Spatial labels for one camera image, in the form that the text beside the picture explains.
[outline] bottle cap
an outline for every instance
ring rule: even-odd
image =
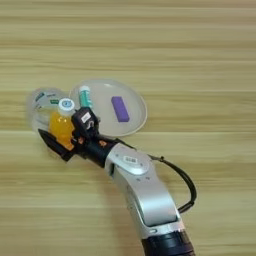
[[[59,101],[58,111],[62,116],[72,116],[75,113],[75,103],[69,98]]]
[[[82,85],[79,87],[79,92],[83,92],[83,91],[91,91],[91,89],[87,85]]]

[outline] clear plastic container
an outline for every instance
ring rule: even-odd
[[[67,98],[67,94],[57,88],[39,88],[28,96],[26,114],[33,130],[48,131],[50,116],[62,98]]]

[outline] plastic bottle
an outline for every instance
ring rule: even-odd
[[[65,148],[71,150],[74,146],[71,143],[74,126],[71,116],[75,112],[75,103],[69,98],[61,99],[57,111],[50,117],[49,132],[54,135],[57,141]]]
[[[67,94],[57,88],[39,88],[28,95],[26,115],[33,130],[48,131],[51,114],[57,111],[63,98],[67,98]]]
[[[81,107],[89,107],[91,109],[93,108],[90,93],[91,90],[86,85],[83,85],[79,88],[79,100]]]

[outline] white plate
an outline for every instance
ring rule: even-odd
[[[118,137],[138,131],[147,120],[147,107],[143,98],[130,87],[110,79],[88,80],[80,83],[70,92],[70,98],[80,108],[79,87],[90,88],[90,97],[94,113],[100,117],[100,133]],[[129,122],[120,123],[117,120],[111,99],[121,96],[130,117]]]

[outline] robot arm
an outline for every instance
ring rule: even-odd
[[[48,147],[68,161],[74,154],[105,169],[123,192],[146,256],[193,256],[179,211],[165,185],[158,179],[152,159],[145,153],[102,137],[90,108],[72,116],[75,126],[69,151],[46,131],[39,133]]]

